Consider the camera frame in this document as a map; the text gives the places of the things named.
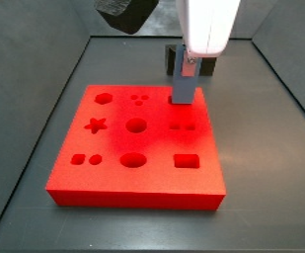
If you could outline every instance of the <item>small round hole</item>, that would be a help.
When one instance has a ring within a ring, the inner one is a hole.
[[[147,158],[140,153],[127,153],[120,157],[120,163],[128,168],[139,168],[147,163]]]
[[[102,162],[102,156],[99,154],[92,155],[88,162],[91,165],[98,165]]]
[[[147,122],[143,119],[132,118],[126,123],[127,131],[132,133],[139,133],[147,129]]]
[[[73,154],[69,162],[72,165],[80,165],[83,164],[83,160],[84,160],[84,154]]]

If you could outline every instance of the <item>shape sorter board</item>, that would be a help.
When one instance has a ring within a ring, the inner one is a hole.
[[[206,103],[170,87],[90,85],[52,167],[57,205],[215,210],[226,196]]]

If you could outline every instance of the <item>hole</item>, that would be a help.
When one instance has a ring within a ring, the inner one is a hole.
[[[178,123],[170,123],[170,124],[168,124],[168,128],[170,128],[171,130],[179,130],[179,124],[178,124]]]
[[[91,129],[91,133],[95,134],[99,129],[106,129],[107,127],[104,126],[104,121],[106,119],[102,120],[95,120],[94,118],[90,119],[90,124],[84,126],[86,129]]]
[[[83,164],[83,160],[84,160],[84,154],[73,154],[71,158],[71,164],[80,165]]]
[[[184,128],[186,130],[195,130],[195,124],[190,124]]]
[[[147,158],[140,153],[127,153],[120,157],[120,163],[128,168],[139,168],[147,163]]]
[[[102,162],[102,156],[99,154],[95,154],[88,159],[90,164],[98,165]]]
[[[175,168],[199,168],[199,157],[196,154],[174,154],[172,160]]]
[[[99,105],[104,105],[110,102],[112,102],[112,95],[108,93],[103,93],[95,96],[94,102]]]
[[[147,129],[147,122],[143,119],[134,118],[126,123],[126,129],[132,133],[139,133]]]

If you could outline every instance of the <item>gray block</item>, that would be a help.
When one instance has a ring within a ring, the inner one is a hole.
[[[69,2],[0,0],[0,214],[87,40]]]
[[[254,44],[305,110],[305,0],[279,0]]]
[[[186,47],[182,44],[178,44],[175,48],[175,60],[172,69],[171,99],[168,101],[168,103],[171,102],[171,104],[191,104],[194,99],[195,88],[198,85],[199,67],[202,58],[196,58],[194,75],[182,76],[180,70],[184,51]]]
[[[112,29],[94,9],[94,0],[69,0],[94,37],[116,37],[127,34]],[[182,37],[175,10],[175,0],[159,0],[143,27],[134,37]],[[251,39],[277,0],[242,0],[231,31],[231,38]]]

